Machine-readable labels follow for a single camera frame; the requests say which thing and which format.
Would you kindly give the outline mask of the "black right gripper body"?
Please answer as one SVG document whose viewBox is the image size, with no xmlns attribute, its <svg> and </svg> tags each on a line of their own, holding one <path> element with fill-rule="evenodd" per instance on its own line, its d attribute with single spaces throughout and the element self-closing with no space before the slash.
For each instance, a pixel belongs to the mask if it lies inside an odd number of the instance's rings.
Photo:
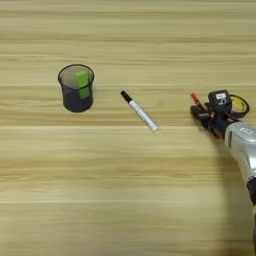
<svg viewBox="0 0 256 256">
<path fill-rule="evenodd" d="M 227 127 L 230 124 L 238 122 L 238 119 L 231 114 L 231 103 L 222 106 L 206 103 L 206 107 L 209 113 L 208 130 L 215 137 L 224 137 Z"/>
</svg>

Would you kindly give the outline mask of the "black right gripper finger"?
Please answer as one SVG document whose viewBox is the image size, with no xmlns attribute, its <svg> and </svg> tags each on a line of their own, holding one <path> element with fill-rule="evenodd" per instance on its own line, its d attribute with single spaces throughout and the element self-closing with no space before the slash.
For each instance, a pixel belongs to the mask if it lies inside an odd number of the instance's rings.
<svg viewBox="0 0 256 256">
<path fill-rule="evenodd" d="M 209 115 L 208 114 L 198 114 L 196 116 L 196 120 L 201 124 L 201 126 L 204 129 L 208 129 L 209 128 Z"/>
<path fill-rule="evenodd" d="M 197 115 L 207 115 L 208 112 L 198 106 L 191 106 L 190 107 L 190 111 L 191 113 L 194 115 L 194 116 L 197 116 Z"/>
</svg>

